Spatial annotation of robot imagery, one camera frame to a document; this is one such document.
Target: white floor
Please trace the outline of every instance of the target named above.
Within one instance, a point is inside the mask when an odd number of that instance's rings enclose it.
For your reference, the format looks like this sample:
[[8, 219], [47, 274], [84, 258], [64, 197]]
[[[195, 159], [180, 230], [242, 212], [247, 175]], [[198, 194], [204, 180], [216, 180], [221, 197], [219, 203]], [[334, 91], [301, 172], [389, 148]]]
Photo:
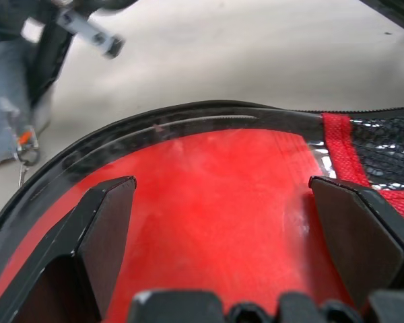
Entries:
[[[404, 106], [404, 30], [358, 0], [140, 0], [96, 20], [127, 43], [108, 61], [75, 41], [43, 163], [112, 121], [185, 102]], [[1, 166], [0, 209], [17, 185], [18, 165]]]

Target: gray floor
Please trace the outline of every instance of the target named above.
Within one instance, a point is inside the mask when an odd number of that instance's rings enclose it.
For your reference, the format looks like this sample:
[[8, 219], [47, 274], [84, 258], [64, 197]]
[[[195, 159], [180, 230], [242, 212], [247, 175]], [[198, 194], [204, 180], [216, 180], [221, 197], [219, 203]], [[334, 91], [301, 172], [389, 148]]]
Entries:
[[[43, 162], [112, 121], [185, 102], [404, 106], [404, 30], [358, 0], [140, 0], [96, 20], [127, 44], [108, 61], [75, 41], [40, 138]], [[18, 165], [1, 166], [0, 209], [17, 185]]]

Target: black mesh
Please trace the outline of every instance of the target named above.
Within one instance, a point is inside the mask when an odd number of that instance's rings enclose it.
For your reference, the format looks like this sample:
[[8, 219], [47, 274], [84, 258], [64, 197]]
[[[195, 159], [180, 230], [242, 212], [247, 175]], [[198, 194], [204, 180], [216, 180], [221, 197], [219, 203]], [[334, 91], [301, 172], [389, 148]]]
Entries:
[[404, 190], [404, 117], [351, 122], [353, 144], [373, 187]]

